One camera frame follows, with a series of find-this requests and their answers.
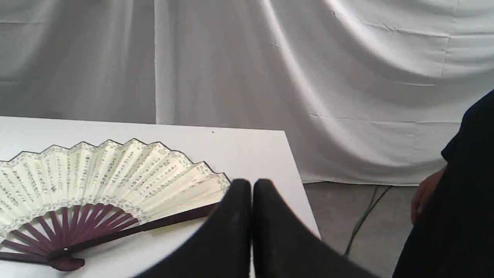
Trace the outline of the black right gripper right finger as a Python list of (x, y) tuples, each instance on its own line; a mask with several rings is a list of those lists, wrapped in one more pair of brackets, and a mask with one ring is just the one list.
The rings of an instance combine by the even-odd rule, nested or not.
[(257, 278), (373, 277), (312, 234), (267, 179), (254, 185), (253, 261)]

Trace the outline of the bystander's hand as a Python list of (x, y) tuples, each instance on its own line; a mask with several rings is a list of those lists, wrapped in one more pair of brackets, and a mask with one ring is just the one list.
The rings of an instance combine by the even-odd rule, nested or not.
[(431, 195), (437, 188), (437, 185), (440, 179), (443, 176), (443, 173), (446, 170), (446, 166), (444, 166), (439, 171), (431, 174), (427, 178), (425, 178), (418, 186), (413, 199), (411, 201), (411, 223), (414, 225), (417, 221), (418, 217), (421, 215), (425, 206), (427, 205)]

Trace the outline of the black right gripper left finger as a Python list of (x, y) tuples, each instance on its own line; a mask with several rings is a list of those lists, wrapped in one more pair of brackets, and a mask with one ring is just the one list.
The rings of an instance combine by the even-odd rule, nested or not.
[(208, 220), (140, 278), (248, 278), (252, 186), (233, 180)]

